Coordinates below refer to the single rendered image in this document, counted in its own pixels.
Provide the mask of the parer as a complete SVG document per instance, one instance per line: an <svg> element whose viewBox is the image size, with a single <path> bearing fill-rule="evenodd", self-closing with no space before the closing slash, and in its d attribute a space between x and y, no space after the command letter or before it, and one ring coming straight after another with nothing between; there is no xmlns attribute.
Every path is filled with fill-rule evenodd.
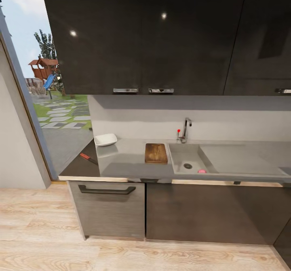
<svg viewBox="0 0 291 271"><path fill-rule="evenodd" d="M91 162L94 162L95 164L97 164L98 165L98 162L97 161L95 161L95 160L93 160L91 157L89 157L89 156L87 156L87 155L85 155L85 154L81 154L80 156L82 156L82 157L84 157L84 158L86 158L86 159L88 159L89 161L91 161Z"/></svg>

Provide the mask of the cutting board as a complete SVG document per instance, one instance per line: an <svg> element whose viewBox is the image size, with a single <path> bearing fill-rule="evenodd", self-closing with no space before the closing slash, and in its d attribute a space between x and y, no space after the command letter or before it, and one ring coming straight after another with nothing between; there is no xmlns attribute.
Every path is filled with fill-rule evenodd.
<svg viewBox="0 0 291 271"><path fill-rule="evenodd" d="M145 145L145 162L168 162L165 145L161 143L147 143Z"/></svg>

